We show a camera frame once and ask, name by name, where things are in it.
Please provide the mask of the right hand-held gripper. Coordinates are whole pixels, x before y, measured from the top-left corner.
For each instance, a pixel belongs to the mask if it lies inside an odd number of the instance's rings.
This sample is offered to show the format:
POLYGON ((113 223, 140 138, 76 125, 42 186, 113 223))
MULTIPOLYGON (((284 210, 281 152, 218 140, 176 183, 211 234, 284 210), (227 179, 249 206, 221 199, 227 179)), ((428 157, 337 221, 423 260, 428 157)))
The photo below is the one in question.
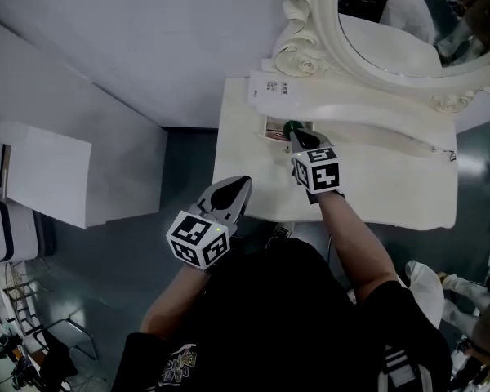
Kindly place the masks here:
POLYGON ((329 139, 307 128, 292 129, 293 175, 306 191, 310 203, 317 203, 317 195, 340 191, 340 164, 329 139))

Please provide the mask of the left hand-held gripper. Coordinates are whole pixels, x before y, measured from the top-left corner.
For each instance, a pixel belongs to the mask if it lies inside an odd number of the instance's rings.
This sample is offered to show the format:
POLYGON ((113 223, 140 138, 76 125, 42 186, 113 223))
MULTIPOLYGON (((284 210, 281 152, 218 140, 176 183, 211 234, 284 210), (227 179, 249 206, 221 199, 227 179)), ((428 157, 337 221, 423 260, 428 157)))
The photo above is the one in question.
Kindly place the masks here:
POLYGON ((173 255, 184 263, 208 271, 230 250, 252 192, 250 176, 234 176, 209 186, 187 210, 180 210, 166 233, 173 255))

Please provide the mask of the small green round object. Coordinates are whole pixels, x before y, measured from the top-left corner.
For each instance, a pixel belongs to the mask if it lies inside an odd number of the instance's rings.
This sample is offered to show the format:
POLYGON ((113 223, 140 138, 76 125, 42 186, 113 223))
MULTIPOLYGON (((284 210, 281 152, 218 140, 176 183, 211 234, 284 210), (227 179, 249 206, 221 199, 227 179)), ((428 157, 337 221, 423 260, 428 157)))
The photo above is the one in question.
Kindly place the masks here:
POLYGON ((291 139, 291 133, 295 130, 304 128, 304 125, 296 120, 291 120, 283 125, 283 135, 287 140, 291 139))

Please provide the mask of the small white drawer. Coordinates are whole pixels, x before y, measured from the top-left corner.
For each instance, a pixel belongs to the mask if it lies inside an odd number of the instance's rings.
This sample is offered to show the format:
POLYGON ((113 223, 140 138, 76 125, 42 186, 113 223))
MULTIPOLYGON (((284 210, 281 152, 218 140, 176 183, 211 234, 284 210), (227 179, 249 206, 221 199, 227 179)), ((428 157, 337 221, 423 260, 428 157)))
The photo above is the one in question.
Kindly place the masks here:
MULTIPOLYGON (((272 139, 265 137, 265 122, 266 122, 267 118, 273 118, 273 117, 270 117, 270 116, 262 116, 261 117, 258 135, 260 137, 270 141, 270 142, 289 143, 290 142, 289 140, 288 141, 280 141, 280 140, 272 140, 272 139)), ((275 118, 275 119, 283 120, 286 122, 294 120, 294 119, 289 120, 289 119, 281 119, 281 118, 275 118)), ((299 121, 299 122, 301 122, 304 125, 304 128, 310 129, 312 131, 315 130, 315 123, 314 122, 311 122, 311 121, 299 121)))

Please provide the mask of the person's left forearm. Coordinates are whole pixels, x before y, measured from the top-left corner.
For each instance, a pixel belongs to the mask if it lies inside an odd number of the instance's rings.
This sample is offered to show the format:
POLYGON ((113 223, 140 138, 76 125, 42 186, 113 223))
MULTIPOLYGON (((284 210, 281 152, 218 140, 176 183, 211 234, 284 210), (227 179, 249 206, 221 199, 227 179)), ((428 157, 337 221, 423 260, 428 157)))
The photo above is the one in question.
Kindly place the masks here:
POLYGON ((140 325, 140 332, 171 340, 205 290, 210 277, 210 274, 200 269, 183 265, 149 307, 140 325))

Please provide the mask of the person's right forearm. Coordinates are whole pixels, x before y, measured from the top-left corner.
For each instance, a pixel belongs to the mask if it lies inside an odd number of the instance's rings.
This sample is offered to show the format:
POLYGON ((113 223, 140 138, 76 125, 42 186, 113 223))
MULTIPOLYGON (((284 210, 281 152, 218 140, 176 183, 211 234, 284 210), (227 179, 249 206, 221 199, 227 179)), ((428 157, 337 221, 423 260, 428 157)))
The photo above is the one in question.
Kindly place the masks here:
POLYGON ((380 285, 397 281, 390 255, 345 198, 330 191, 318 194, 317 199, 356 300, 363 302, 380 285))

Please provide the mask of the white dressing table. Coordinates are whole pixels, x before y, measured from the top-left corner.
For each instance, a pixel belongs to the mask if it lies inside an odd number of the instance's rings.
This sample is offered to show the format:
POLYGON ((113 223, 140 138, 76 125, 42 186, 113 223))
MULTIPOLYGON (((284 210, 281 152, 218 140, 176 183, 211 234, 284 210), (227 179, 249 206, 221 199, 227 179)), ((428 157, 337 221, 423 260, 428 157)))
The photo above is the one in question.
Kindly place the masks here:
POLYGON ((302 106, 260 111, 247 101, 249 77, 225 81, 213 174, 217 181, 252 178, 249 216, 321 217, 292 176, 290 145, 258 135, 261 117, 270 116, 314 122, 330 139, 340 160, 341 192, 364 221, 415 230, 454 225, 457 161, 445 153, 457 153, 450 117, 381 91, 317 78, 295 78, 302 106))

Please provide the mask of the white paper label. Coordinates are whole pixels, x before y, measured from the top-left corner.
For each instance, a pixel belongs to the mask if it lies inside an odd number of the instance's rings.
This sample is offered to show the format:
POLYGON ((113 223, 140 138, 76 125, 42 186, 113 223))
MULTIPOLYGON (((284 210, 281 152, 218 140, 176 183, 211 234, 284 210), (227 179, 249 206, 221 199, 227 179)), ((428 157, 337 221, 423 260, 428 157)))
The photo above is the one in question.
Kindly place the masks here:
POLYGON ((281 74, 252 71, 248 81, 247 101, 260 111, 302 106, 305 101, 299 80, 281 74))

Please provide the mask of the person's white shoe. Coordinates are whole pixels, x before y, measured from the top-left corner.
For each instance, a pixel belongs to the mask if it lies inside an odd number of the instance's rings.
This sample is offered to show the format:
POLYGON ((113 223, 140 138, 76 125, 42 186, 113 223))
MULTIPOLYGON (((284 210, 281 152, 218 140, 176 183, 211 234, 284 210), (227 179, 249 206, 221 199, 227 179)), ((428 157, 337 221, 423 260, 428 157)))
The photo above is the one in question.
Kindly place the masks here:
POLYGON ((265 244, 267 248, 274 240, 286 239, 292 235, 293 224, 291 222, 280 222, 274 227, 274 232, 265 244))

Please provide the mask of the white ornate oval mirror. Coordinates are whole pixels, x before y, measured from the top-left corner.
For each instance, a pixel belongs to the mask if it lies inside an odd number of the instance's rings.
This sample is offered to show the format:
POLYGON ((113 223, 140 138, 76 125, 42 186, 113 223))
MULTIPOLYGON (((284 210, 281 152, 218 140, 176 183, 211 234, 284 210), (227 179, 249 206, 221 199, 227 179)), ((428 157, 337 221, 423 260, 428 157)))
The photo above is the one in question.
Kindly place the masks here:
POLYGON ((449 113, 490 88, 490 51, 444 68, 433 45, 401 29, 343 16, 338 2, 284 0, 289 23, 274 46, 277 70, 373 87, 449 113))

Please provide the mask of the person's black shirt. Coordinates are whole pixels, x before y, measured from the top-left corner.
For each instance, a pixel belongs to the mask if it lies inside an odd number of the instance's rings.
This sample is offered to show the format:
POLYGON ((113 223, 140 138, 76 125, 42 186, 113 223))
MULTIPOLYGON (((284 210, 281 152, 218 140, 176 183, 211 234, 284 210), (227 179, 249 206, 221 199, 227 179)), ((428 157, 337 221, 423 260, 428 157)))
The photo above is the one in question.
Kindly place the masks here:
POLYGON ((127 337, 112 392, 447 392, 448 345, 388 281, 356 305, 296 238, 215 272, 178 333, 127 337))

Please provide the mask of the white box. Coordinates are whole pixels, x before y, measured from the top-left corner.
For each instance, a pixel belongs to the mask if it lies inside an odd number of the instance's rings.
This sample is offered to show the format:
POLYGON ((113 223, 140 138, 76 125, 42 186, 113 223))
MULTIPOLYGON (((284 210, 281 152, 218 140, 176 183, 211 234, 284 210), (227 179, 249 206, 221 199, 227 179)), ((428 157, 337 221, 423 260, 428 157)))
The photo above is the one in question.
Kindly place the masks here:
POLYGON ((91 143, 1 120, 0 143, 11 147, 8 198, 67 224, 87 227, 91 143))

